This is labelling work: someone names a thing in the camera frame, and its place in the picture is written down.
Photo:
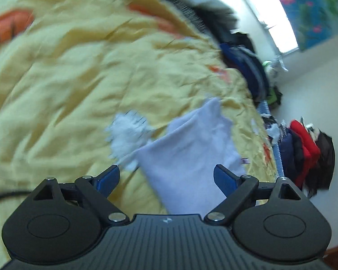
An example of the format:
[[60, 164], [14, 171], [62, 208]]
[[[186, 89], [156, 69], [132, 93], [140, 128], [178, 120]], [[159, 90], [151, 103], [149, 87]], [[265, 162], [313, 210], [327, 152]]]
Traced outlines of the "dark folded clothes pile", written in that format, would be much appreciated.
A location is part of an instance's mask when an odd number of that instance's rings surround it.
[[219, 43], [227, 66], [238, 69], [244, 76], [253, 100], [265, 100], [269, 95], [269, 80], [248, 35], [234, 31], [238, 26], [235, 14], [199, 8], [195, 12]]

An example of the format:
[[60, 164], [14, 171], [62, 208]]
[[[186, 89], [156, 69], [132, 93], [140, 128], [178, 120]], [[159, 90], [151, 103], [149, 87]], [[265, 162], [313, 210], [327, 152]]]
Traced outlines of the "green plastic chair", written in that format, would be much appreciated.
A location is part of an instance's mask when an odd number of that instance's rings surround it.
[[269, 95], [266, 99], [269, 108], [276, 108], [281, 104], [282, 93], [279, 91], [277, 82], [280, 71], [282, 70], [280, 61], [274, 60], [265, 61], [263, 63], [268, 82], [269, 82]]

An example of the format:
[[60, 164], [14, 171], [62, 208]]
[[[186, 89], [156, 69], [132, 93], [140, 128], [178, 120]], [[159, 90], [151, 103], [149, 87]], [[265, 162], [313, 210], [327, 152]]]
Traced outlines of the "bright window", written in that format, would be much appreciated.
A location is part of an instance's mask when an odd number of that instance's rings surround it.
[[256, 17], [264, 33], [279, 54], [298, 50], [291, 23], [280, 0], [244, 0]]

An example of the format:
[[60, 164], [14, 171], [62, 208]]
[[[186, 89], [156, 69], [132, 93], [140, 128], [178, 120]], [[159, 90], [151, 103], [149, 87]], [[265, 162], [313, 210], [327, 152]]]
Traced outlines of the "light blue woven basket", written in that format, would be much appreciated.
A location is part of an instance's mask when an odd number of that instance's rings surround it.
[[[256, 109], [257, 109], [257, 112], [259, 114], [271, 115], [269, 106], [268, 106], [266, 101], [260, 102]], [[279, 150], [278, 144], [274, 144], [272, 146], [272, 150], [273, 150], [273, 153], [274, 153], [277, 175], [278, 175], [278, 177], [284, 177], [285, 175], [284, 175], [284, 171], [283, 171], [283, 165], [282, 165], [282, 162], [281, 162], [281, 155], [280, 155], [280, 150]]]

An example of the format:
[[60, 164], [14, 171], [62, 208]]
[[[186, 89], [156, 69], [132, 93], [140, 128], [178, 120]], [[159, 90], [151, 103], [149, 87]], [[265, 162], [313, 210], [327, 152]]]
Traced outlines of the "yellow floral bed quilt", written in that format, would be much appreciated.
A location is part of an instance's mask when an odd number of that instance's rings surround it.
[[0, 46], [0, 194], [45, 177], [73, 182], [114, 163], [105, 128], [120, 112], [162, 137], [174, 118], [221, 100], [247, 173], [276, 178], [244, 77], [164, 0], [0, 0], [33, 24]]

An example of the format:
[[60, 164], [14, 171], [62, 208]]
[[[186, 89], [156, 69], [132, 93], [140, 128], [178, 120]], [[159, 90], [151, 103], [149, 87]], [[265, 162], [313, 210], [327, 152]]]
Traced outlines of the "blue floral curtain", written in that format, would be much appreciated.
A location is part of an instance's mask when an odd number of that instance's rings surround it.
[[280, 0], [299, 50], [338, 35], [338, 0]]

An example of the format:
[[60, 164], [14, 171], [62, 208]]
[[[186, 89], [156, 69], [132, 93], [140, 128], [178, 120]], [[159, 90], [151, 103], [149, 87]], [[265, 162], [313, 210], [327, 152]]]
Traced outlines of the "red and dark clothes pile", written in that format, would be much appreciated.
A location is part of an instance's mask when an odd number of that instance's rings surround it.
[[332, 137], [303, 120], [279, 126], [278, 149], [283, 175], [306, 192], [308, 198], [330, 188], [335, 170]]

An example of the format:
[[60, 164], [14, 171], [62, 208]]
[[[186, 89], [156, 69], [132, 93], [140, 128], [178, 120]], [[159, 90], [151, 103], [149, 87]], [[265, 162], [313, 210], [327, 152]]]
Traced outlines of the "light lavender lace-trim shirt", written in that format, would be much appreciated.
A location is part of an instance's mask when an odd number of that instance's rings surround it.
[[212, 98], [172, 120], [165, 136], [136, 151], [141, 170], [169, 214], [205, 216], [225, 199], [214, 182], [216, 165], [237, 176], [246, 173], [232, 125], [221, 114], [220, 101]]

